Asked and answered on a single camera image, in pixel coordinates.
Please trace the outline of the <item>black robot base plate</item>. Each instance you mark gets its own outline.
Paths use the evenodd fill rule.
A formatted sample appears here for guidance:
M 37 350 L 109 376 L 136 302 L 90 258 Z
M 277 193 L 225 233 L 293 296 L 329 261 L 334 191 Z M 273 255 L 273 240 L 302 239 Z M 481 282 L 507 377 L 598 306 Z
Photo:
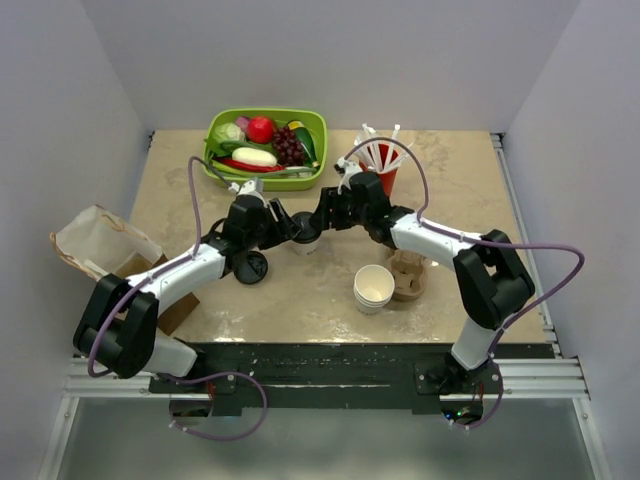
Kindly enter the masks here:
M 454 364 L 448 344 L 193 343 L 198 354 L 188 384 L 156 375 L 155 394 L 213 395 L 216 416 L 245 408 L 409 410 L 438 414 L 442 397 L 497 394 L 506 370 Z M 196 385 L 196 378 L 207 377 Z

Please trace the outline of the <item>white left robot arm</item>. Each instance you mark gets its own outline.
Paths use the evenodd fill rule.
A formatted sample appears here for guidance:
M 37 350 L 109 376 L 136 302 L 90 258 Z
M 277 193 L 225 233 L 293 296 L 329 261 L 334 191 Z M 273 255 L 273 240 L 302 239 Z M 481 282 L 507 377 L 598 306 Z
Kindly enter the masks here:
M 201 286 L 240 268 L 248 254 L 294 239 L 300 228 L 277 199 L 236 197 L 226 217 L 174 260 L 130 278 L 114 274 L 96 284 L 73 336 L 73 346 L 94 363 L 131 378 L 140 372 L 171 376 L 185 392 L 200 390 L 207 368 L 196 350 L 162 334 L 159 317 Z

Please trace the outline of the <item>white paper coffee cup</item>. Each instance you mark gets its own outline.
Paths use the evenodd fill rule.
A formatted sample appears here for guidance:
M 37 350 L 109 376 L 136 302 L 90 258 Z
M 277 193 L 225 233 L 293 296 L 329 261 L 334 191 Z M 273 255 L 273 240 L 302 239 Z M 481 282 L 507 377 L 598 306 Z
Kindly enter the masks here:
M 316 252 L 317 248 L 318 248 L 318 244 L 319 244 L 319 240 L 316 239 L 314 241 L 309 241 L 309 242 L 297 242 L 297 241 L 293 241 L 292 242 L 292 248 L 293 251 L 301 257 L 306 257 L 309 255 L 312 255 Z

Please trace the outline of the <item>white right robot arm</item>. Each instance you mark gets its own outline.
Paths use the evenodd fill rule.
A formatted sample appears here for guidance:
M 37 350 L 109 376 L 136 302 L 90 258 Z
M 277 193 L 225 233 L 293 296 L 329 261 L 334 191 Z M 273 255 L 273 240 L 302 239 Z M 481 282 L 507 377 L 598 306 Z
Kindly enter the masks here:
M 466 234 L 429 222 L 414 210 L 393 205 L 373 173 L 357 173 L 337 187 L 325 187 L 310 215 L 312 231 L 363 227 L 382 245 L 434 260 L 455 273 L 467 320 L 445 369 L 448 386 L 469 392 L 481 380 L 480 366 L 497 331 L 533 297 L 533 281 L 500 230 Z

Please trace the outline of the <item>brown paper takeout bag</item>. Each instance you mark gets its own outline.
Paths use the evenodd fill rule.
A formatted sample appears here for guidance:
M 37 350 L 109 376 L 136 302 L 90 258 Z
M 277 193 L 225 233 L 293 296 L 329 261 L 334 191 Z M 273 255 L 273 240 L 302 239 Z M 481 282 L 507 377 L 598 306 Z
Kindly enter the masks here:
M 49 240 L 61 260 L 95 281 L 108 274 L 145 275 L 172 261 L 146 233 L 99 205 L 81 211 Z

